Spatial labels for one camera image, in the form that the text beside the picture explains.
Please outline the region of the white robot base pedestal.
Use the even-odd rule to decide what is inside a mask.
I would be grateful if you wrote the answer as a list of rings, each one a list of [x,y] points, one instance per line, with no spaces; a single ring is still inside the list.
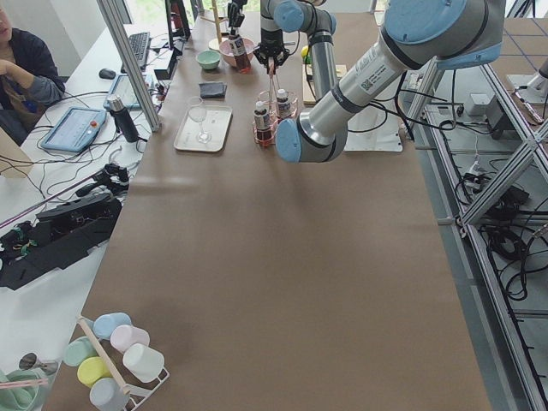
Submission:
[[[401,152],[400,117],[391,102],[371,103],[348,121],[345,152]]]

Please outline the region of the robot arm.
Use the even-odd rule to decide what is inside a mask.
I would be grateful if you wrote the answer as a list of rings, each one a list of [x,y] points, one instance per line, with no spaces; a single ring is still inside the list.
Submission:
[[[229,35],[236,35],[245,19],[243,12],[247,0],[230,0],[227,3]]]
[[[319,101],[277,127],[277,154],[290,163],[336,158],[347,141],[348,121],[396,78],[435,59],[440,69],[495,61],[503,42],[503,1],[391,1],[377,42],[341,78],[335,74],[332,35],[336,19],[309,2],[263,1],[261,30],[308,36]]]

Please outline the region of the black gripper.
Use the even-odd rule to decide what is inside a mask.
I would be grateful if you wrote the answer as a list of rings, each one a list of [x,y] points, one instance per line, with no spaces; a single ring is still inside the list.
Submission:
[[[281,43],[259,43],[254,51],[254,56],[266,69],[268,75],[275,74],[290,56],[290,51]]]
[[[247,0],[229,0],[227,13],[229,17],[229,35],[235,36],[244,21],[243,8]]]

